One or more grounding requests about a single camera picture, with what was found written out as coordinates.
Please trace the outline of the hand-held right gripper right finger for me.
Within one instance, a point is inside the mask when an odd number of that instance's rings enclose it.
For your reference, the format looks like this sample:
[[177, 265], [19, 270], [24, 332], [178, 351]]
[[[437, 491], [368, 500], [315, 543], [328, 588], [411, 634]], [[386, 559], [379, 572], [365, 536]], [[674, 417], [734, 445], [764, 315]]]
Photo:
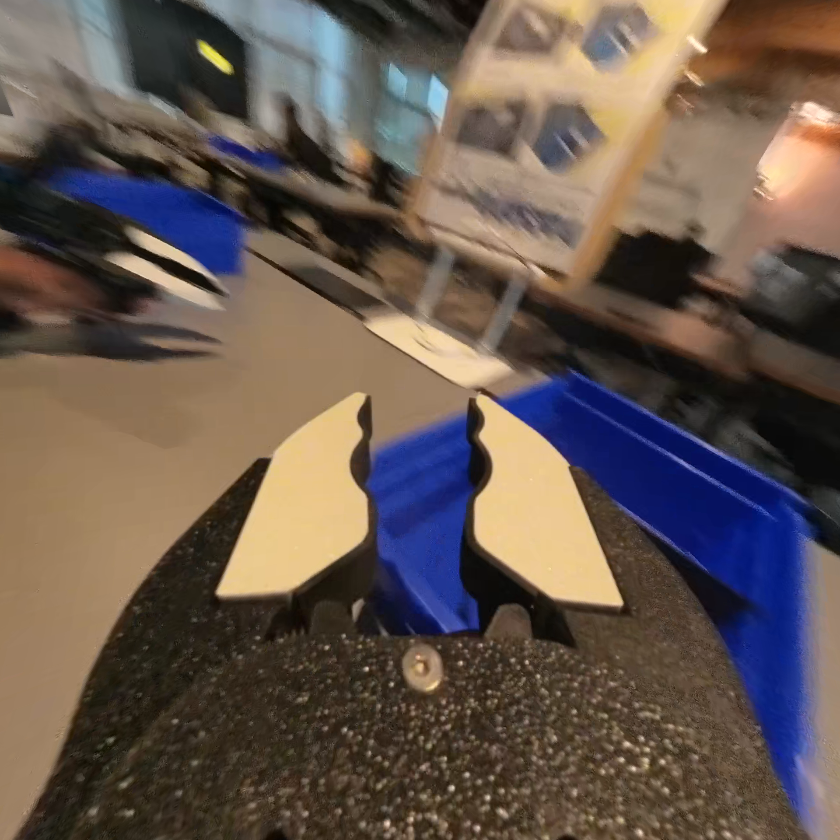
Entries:
[[487, 395], [470, 400], [467, 419], [468, 552], [552, 606], [621, 612], [623, 596], [570, 463]]

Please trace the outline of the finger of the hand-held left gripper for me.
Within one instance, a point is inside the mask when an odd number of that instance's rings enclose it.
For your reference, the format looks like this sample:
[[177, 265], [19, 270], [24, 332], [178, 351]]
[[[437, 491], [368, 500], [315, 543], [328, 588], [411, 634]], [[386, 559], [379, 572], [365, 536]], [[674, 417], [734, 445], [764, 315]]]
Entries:
[[192, 258], [183, 263], [148, 252], [138, 255], [119, 251], [105, 255], [103, 262], [109, 268], [128, 272], [157, 291], [199, 308], [222, 310], [222, 301], [228, 298], [228, 289], [222, 281]]
[[158, 260], [168, 259], [178, 266], [193, 270], [204, 277], [211, 277], [213, 275], [203, 264], [192, 256], [145, 229], [128, 225], [124, 228], [124, 233], [130, 242], [143, 253], [154, 255]]

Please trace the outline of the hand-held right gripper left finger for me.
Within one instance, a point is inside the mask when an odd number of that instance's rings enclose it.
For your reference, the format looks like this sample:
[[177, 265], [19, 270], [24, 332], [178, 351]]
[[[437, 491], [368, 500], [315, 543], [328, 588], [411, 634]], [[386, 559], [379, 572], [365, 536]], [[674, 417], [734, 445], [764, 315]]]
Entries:
[[378, 564], [372, 399], [352, 393], [274, 451], [215, 590], [220, 602], [352, 611]]

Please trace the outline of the blue plastic bin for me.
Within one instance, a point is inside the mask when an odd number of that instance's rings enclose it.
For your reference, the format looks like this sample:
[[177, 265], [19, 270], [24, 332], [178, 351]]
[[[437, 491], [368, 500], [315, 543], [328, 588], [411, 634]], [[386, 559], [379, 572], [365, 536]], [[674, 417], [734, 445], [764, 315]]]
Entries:
[[48, 180], [59, 193], [128, 217], [197, 259], [213, 273], [240, 273], [246, 220], [193, 188], [133, 175], [65, 169]]
[[212, 134], [208, 139], [208, 144], [221, 154], [233, 156], [239, 161], [267, 172], [281, 172], [286, 167], [284, 159], [276, 152], [251, 148], [222, 135]]
[[[717, 627], [748, 692], [780, 782], [816, 825], [811, 609], [805, 517], [792, 490], [578, 374], [501, 399], [583, 468], [666, 549]], [[459, 577], [469, 496], [466, 413], [379, 448], [374, 607], [396, 634], [477, 629]]]

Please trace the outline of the person's left hand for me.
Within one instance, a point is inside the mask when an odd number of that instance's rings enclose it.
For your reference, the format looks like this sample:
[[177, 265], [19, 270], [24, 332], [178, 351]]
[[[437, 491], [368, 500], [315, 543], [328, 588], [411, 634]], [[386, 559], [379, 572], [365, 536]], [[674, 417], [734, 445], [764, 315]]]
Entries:
[[2, 313], [93, 312], [100, 302], [98, 290], [76, 271], [15, 247], [1, 247]]

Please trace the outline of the black flat pad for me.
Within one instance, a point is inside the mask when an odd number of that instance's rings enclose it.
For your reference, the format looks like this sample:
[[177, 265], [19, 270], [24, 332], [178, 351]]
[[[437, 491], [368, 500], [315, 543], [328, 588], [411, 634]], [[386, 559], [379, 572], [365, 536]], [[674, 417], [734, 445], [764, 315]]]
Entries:
[[320, 266], [284, 267], [251, 248], [248, 252], [359, 320], [365, 320], [371, 317], [374, 312], [383, 311], [389, 307], [386, 301], [355, 286], [326, 268]]

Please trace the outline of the black display panel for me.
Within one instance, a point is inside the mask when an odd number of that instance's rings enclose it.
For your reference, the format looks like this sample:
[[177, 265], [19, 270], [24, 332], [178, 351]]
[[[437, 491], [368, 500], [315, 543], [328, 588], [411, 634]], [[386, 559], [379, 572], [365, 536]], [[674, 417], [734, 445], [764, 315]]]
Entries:
[[204, 104], [249, 121], [249, 48], [236, 29], [193, 2], [116, 6], [136, 88], [184, 112]]

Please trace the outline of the wooden instruction board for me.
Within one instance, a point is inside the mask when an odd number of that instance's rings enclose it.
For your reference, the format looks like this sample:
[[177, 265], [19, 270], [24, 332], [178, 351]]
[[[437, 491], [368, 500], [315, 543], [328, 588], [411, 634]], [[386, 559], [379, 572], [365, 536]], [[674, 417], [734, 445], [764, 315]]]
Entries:
[[487, 2], [414, 204], [436, 234], [570, 275], [727, 2]]

